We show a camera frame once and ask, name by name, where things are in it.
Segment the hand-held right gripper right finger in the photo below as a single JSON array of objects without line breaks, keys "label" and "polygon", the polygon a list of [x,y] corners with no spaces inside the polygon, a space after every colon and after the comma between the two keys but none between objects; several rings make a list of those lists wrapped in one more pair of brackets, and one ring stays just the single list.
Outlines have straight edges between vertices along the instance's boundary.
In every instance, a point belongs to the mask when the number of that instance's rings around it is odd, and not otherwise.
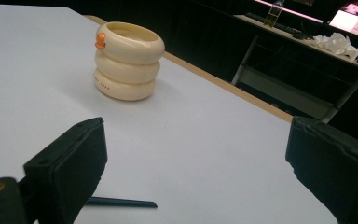
[{"label": "hand-held right gripper right finger", "polygon": [[358,140],[317,119],[292,119],[285,159],[338,224],[358,224]]}]

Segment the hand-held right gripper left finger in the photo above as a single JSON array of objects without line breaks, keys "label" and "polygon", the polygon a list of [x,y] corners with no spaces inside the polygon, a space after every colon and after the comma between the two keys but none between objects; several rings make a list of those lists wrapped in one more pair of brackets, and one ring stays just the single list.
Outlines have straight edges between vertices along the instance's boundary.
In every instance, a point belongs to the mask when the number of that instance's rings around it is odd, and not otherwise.
[{"label": "hand-held right gripper left finger", "polygon": [[30,221],[73,224],[107,163],[103,119],[72,126],[23,165],[24,205]]}]

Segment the dark pen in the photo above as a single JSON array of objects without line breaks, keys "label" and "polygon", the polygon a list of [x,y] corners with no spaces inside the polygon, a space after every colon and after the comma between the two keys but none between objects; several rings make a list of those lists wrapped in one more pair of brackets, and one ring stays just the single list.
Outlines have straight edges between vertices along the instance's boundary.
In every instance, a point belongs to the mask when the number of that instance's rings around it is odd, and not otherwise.
[{"label": "dark pen", "polygon": [[150,202],[150,201],[104,198],[104,197],[91,197],[86,202],[86,205],[141,207],[141,208],[157,208],[158,207],[156,203]]}]

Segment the cream ringed pen holder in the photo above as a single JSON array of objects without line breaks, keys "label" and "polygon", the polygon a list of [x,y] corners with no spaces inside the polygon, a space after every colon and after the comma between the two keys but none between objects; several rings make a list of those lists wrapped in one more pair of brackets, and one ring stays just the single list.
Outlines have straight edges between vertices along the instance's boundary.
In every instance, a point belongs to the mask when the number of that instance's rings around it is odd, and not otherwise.
[{"label": "cream ringed pen holder", "polygon": [[124,101],[149,97],[165,45],[159,35],[126,22],[107,22],[96,32],[94,82],[105,95]]}]

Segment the side desk with metal legs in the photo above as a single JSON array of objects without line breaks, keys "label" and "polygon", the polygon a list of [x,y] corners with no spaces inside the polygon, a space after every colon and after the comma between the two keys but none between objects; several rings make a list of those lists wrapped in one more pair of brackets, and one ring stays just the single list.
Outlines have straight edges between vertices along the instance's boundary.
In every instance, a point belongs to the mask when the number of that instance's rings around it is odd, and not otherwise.
[{"label": "side desk with metal legs", "polygon": [[245,83],[303,114],[330,121],[358,90],[358,62],[252,15],[237,15],[249,43],[231,83]]}]

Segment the crumpled white paper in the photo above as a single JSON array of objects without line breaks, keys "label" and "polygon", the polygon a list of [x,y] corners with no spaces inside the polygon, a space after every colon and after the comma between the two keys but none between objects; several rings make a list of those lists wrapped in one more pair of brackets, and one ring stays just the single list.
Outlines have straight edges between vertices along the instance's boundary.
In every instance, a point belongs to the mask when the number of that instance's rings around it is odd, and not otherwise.
[{"label": "crumpled white paper", "polygon": [[346,56],[352,61],[358,58],[358,47],[353,46],[350,39],[341,33],[332,33],[330,36],[317,35],[313,37],[311,44],[338,56]]}]

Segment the clear plastic bottle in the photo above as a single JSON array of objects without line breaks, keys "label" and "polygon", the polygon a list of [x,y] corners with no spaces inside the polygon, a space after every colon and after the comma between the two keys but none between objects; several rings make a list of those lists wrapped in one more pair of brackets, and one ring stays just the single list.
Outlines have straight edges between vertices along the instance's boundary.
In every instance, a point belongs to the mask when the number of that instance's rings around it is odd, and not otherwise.
[{"label": "clear plastic bottle", "polygon": [[264,19],[264,24],[268,27],[273,27],[277,19],[280,17],[283,8],[284,0],[276,0],[274,3],[272,3],[268,11],[268,15]]}]

